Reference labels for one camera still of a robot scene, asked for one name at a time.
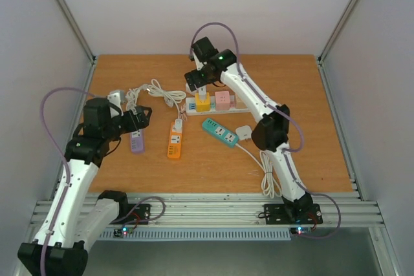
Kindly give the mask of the small white usb charger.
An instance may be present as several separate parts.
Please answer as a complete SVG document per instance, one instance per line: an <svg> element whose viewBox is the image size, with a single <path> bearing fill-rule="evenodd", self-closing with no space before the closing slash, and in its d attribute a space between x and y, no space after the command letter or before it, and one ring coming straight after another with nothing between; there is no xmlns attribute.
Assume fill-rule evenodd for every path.
<svg viewBox="0 0 414 276"><path fill-rule="evenodd" d="M183 128L183 120L176 119L173 126L173 131L176 133L181 133Z"/></svg>

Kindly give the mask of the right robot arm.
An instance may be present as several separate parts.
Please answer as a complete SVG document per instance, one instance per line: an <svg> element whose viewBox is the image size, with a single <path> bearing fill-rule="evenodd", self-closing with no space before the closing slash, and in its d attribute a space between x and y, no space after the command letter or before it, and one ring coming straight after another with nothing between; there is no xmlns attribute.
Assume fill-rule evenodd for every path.
<svg viewBox="0 0 414 276"><path fill-rule="evenodd" d="M299 222L313 205L292 159L289 145L290 110L268 97L248 75L231 50L218 51L207 37L191 44L190 59L197 68L184 75L190 90L215 82L229 87L246 105L256 121L252 139L272 162L281 187L287 218Z"/></svg>

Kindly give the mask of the yellow cube socket adapter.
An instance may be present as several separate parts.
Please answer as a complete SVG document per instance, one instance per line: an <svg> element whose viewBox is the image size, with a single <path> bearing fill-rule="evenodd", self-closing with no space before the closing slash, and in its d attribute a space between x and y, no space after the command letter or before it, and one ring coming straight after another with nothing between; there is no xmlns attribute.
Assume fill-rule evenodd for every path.
<svg viewBox="0 0 414 276"><path fill-rule="evenodd" d="M195 110L197 112L208 112L210 111L211 101L210 94L195 94Z"/></svg>

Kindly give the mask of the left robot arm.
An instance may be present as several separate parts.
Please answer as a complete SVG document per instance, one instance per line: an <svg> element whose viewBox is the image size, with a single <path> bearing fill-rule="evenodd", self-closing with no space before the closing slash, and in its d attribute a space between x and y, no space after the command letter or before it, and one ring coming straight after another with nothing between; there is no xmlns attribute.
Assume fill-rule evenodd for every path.
<svg viewBox="0 0 414 276"><path fill-rule="evenodd" d="M151 108L141 105L123 111L112 95L86 101L83 121L66 146L65 168L47 217L33 241L22 243L17 253L31 275L82 275L100 233L129 218L133 208L127 195L105 190L93 210L78 220L89 186L112 152L110 143L146 128L151 114Z"/></svg>

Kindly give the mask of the white square charger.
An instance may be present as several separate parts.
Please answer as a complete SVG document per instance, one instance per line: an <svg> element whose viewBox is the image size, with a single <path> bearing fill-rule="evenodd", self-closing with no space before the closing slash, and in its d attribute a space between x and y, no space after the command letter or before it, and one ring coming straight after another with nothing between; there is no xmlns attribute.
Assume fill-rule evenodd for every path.
<svg viewBox="0 0 414 276"><path fill-rule="evenodd" d="M200 100L204 101L206 99L206 87L200 87L198 88L198 94L199 94L199 98Z"/></svg>

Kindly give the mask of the pink cube socket adapter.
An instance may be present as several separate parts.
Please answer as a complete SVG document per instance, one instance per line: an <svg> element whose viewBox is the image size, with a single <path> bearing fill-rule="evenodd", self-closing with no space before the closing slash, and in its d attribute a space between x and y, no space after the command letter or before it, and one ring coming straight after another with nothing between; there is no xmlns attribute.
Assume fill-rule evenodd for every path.
<svg viewBox="0 0 414 276"><path fill-rule="evenodd" d="M230 109L230 93L226 91L215 92L215 109L217 111L227 111Z"/></svg>

